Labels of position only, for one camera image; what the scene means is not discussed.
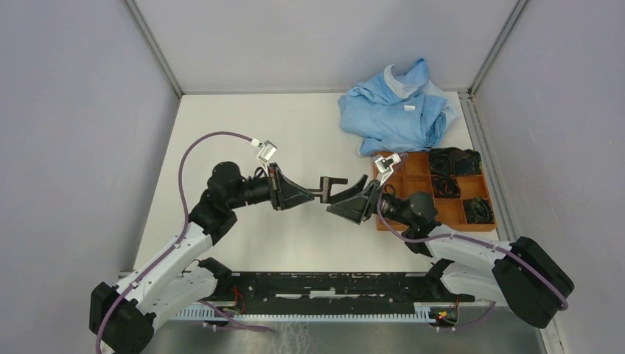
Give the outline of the dark metal faucet tee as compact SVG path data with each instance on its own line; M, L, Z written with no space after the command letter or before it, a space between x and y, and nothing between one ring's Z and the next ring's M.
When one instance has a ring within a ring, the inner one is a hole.
M322 204L329 204L329 200L331 198L331 190L332 186L335 184L338 185L347 185L347 178L334 178L329 176L322 176L319 178L319 187L316 189L308 189L312 195L316 198L319 198L319 201Z

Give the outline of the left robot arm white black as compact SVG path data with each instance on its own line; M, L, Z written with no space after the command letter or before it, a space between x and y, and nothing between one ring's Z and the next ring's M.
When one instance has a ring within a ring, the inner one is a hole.
M106 344L115 353L140 353L169 313L194 302L194 294L225 299L231 279L220 272L202 271L187 283L180 298L168 302L164 294L194 258L210 250L237 222L235 209L263 202L282 211L313 201L319 191L304 188L284 176L276 163L261 176L245 178L233 162L217 164L198 204L184 213L178 235L139 270L115 285L98 284L91 292L88 327L96 335L95 350Z

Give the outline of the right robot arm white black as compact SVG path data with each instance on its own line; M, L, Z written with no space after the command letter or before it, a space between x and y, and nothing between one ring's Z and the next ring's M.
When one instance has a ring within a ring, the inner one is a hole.
M356 224L376 215L385 225L404 225L403 232L389 231L413 253L438 261L439 270L425 282L427 295L436 301L452 294L489 300L536 328L547 327L569 308L573 281L535 240L503 242L461 234L437 221L433 197L426 192L400 198L364 176L331 195L327 212Z

